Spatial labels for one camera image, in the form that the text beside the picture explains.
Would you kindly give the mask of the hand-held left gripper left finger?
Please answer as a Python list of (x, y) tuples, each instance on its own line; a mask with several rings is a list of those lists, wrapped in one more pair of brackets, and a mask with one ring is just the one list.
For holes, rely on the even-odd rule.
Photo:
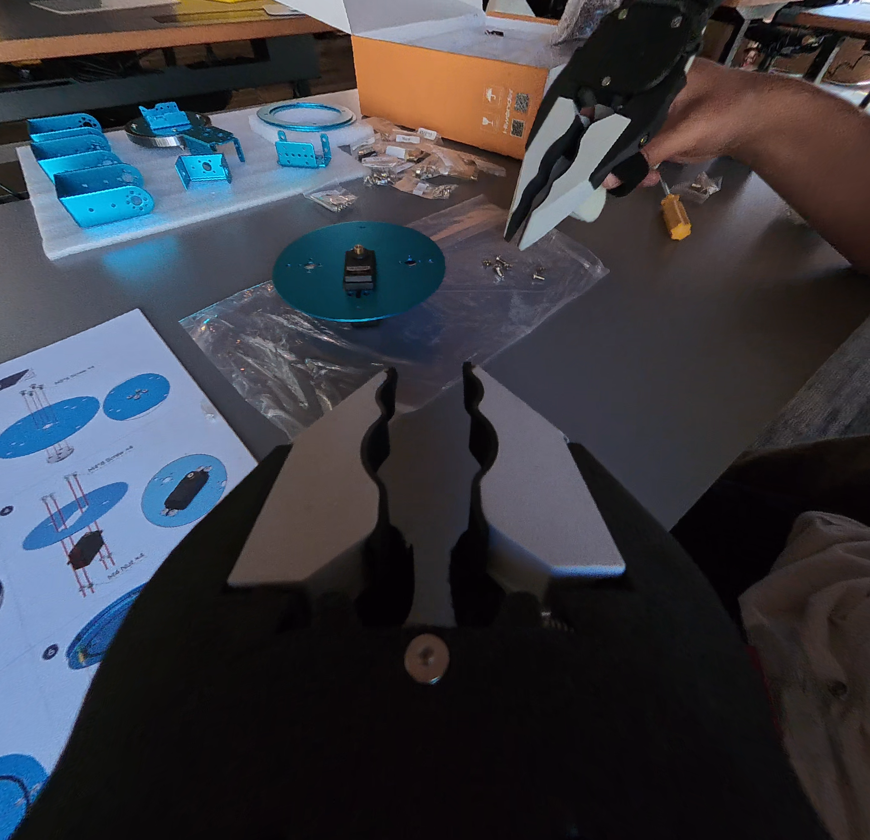
[(412, 548), (379, 475), (391, 453), (397, 371), (376, 373), (299, 434), (229, 574), (230, 588), (347, 597), (364, 625), (401, 626)]

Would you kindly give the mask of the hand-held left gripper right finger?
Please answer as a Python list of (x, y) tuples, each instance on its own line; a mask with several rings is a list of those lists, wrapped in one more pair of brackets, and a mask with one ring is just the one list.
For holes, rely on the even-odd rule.
[(458, 626), (488, 626), (509, 594), (547, 606), (562, 588), (614, 580), (625, 560), (566, 436), (482, 367), (464, 364), (469, 518), (451, 551)]

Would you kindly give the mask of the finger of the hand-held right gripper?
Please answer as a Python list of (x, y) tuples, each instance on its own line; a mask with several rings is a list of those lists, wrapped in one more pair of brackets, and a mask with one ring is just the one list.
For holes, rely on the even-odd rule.
[(601, 185), (592, 186), (593, 172), (629, 125), (628, 117), (611, 114), (587, 128), (575, 159), (546, 186), (546, 194), (527, 215), (517, 243), (519, 250), (530, 248), (566, 218), (584, 223), (598, 218), (606, 190)]
[(575, 103), (557, 97), (530, 137), (506, 221), (506, 242), (534, 244), (570, 214), (577, 198), (561, 195), (557, 181), (571, 168), (566, 155), (577, 149), (584, 131)]

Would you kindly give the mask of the orange and white cardboard box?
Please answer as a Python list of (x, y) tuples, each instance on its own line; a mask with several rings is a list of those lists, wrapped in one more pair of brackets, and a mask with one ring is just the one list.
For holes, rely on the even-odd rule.
[(554, 22), (482, 0), (274, 0), (350, 34), (361, 112), (522, 159), (549, 84), (578, 47)]

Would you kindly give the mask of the black servo motor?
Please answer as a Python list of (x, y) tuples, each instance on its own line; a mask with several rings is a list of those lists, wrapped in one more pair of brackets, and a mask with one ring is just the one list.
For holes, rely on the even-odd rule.
[(374, 316), (377, 308), (377, 259), (375, 251), (357, 243), (344, 254), (343, 312), (346, 322), (361, 328), (376, 328), (381, 320)]

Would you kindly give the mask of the blue round metal plate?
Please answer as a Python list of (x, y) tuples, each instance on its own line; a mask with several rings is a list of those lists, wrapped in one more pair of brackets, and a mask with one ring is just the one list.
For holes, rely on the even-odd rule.
[(428, 236), (408, 226), (374, 221), (327, 225), (294, 241), (277, 257), (272, 283), (293, 309), (317, 319), (345, 323), (343, 259), (357, 243), (375, 251), (379, 320), (411, 311), (441, 286), (445, 256)]

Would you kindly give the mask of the person's right forearm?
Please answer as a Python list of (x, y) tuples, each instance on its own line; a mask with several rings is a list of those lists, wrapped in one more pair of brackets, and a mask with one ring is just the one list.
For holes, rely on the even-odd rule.
[(748, 166), (867, 275), (868, 115), (799, 79), (701, 60), (689, 76), (691, 149)]

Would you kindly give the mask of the grey desk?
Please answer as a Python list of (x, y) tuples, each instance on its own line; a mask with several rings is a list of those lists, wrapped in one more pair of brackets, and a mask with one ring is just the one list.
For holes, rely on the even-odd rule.
[[(683, 243), (658, 230), (655, 191), (562, 225), (608, 274), (486, 367), (668, 528), (868, 317), (865, 276), (758, 177), (713, 168), (722, 190), (692, 207)], [(299, 195), (59, 261), (31, 203), (1, 215), (2, 361), (139, 308), (258, 460), (284, 443), (180, 320), (266, 281), (337, 215)]]

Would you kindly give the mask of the person's right hand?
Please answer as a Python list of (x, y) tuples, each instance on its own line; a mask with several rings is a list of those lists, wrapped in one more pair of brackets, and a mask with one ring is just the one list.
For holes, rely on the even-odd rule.
[(712, 160), (738, 147), (744, 78), (739, 71), (706, 59), (692, 62), (665, 124), (642, 151), (648, 171), (641, 187), (658, 184), (658, 168), (664, 162)]

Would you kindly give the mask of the pile of small screw bags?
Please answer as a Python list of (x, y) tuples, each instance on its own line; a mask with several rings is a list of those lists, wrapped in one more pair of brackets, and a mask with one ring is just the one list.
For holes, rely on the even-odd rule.
[(366, 169), (368, 186), (386, 186), (435, 200), (448, 199), (459, 182), (506, 176), (503, 165), (446, 146), (434, 130), (411, 130), (374, 117), (364, 126), (372, 134), (355, 140), (348, 150)]

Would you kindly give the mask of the scatter of small screws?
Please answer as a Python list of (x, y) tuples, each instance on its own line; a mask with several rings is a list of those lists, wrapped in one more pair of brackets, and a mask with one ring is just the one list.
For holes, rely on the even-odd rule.
[(484, 257), (480, 265), (488, 270), (497, 282), (511, 281), (537, 286), (544, 283), (547, 277), (546, 268), (538, 263), (502, 255)]

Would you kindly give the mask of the large clear plastic bag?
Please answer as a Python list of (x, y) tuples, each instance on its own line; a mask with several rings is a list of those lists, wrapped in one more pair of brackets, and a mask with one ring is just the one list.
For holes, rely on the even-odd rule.
[[(555, 230), (532, 248), (506, 243), (505, 212), (478, 196), (411, 224), (445, 255), (445, 277), (423, 304), (376, 328), (313, 320), (271, 282), (240, 291), (181, 321), (200, 350), (257, 411), (290, 439), (377, 372), (397, 369), (397, 410), (426, 406), (590, 291), (608, 271)], [(547, 270), (537, 286), (497, 282), (481, 267), (502, 255)]]

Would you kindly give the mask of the light background table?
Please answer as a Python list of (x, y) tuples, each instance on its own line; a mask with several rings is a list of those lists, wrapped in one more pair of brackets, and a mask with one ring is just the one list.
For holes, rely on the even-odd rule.
[(713, 14), (723, 23), (760, 20), (838, 31), (855, 38), (868, 36), (868, 0), (724, 0)]

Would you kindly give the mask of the bag of long screws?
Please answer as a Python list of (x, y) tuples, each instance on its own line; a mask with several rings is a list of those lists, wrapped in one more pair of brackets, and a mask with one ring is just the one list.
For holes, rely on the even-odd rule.
[(333, 186), (304, 193), (303, 196), (318, 207), (333, 214), (339, 214), (354, 206), (358, 197), (342, 186)]

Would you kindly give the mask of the white instruction manual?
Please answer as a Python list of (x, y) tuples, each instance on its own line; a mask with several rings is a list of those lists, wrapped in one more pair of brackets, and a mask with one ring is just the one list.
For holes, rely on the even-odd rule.
[(148, 580), (256, 466), (139, 311), (2, 364), (2, 838)]

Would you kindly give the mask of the small white foam block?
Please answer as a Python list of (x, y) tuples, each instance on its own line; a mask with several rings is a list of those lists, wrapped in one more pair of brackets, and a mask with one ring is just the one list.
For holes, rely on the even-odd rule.
[(304, 140), (311, 133), (326, 133), (334, 147), (353, 146), (375, 136), (370, 123), (351, 109), (318, 102), (292, 101), (262, 106), (249, 116), (249, 126), (272, 143), (277, 140), (278, 130), (285, 131), (290, 140)]

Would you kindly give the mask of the person's white shirt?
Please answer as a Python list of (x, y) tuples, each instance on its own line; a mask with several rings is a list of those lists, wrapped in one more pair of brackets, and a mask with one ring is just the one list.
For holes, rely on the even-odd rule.
[(833, 838), (869, 837), (869, 529), (808, 511), (739, 597), (782, 742)]

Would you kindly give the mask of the white foam sheet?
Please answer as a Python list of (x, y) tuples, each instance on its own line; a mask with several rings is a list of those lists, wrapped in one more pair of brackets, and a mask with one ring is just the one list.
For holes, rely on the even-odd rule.
[(246, 161), (238, 162), (235, 150), (230, 147), (225, 155), (231, 168), (232, 183), (201, 185), (190, 190), (184, 189), (175, 169), (180, 149), (139, 147), (129, 141), (123, 130), (109, 131), (107, 136), (114, 153), (142, 173), (145, 189), (156, 205), (151, 214), (142, 218), (91, 228), (79, 227), (62, 208), (53, 185), (39, 167), (29, 145), (17, 146), (17, 159), (46, 256), (60, 260), (211, 218), (225, 217), (366, 175), (360, 162), (334, 146), (331, 146), (332, 162), (324, 169), (314, 171), (279, 166), (275, 143), (261, 138), (249, 126), (249, 116), (256, 111), (256, 107), (251, 107), (212, 116), (215, 124), (237, 136)]

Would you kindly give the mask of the row of blue long brackets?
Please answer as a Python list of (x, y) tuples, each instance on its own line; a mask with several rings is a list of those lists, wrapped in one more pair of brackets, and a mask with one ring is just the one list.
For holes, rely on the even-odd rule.
[(81, 228), (154, 211), (155, 200), (145, 189), (142, 173), (120, 160), (90, 114), (29, 118), (26, 126), (33, 157)]

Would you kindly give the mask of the yellow handled screwdriver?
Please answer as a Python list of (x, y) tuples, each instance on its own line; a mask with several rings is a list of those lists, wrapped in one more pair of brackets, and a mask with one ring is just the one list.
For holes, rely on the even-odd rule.
[(662, 199), (660, 200), (663, 224), (666, 227), (670, 239), (680, 242), (691, 235), (690, 218), (680, 195), (672, 192), (666, 182), (665, 176), (660, 174), (658, 168), (656, 168), (655, 171), (658, 174), (658, 184), (663, 193)]

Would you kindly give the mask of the wide blue U bracket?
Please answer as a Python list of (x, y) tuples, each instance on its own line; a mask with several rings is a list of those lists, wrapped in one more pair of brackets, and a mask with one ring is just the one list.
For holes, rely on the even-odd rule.
[(324, 169), (332, 162), (332, 148), (326, 133), (305, 136), (304, 140), (290, 140), (283, 130), (277, 131), (275, 142), (277, 164), (283, 168)]

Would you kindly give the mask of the dark blue U bracket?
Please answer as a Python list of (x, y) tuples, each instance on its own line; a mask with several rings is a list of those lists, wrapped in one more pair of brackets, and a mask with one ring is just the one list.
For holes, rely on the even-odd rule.
[(238, 138), (222, 128), (196, 124), (178, 133), (184, 147), (194, 156), (214, 155), (223, 146), (233, 145), (239, 162), (245, 163), (245, 153)]

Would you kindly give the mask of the small blue servo bracket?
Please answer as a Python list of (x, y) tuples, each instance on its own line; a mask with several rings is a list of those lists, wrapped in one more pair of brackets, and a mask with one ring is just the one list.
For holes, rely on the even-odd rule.
[(231, 184), (233, 180), (223, 153), (180, 155), (175, 169), (185, 190), (214, 183)]

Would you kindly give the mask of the blue square mounting bracket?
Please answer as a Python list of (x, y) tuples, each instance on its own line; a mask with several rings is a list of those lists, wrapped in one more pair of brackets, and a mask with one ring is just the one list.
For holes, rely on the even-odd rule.
[(191, 127), (187, 112), (175, 102), (158, 103), (152, 107), (139, 106), (139, 111), (148, 130), (155, 135), (178, 134)]

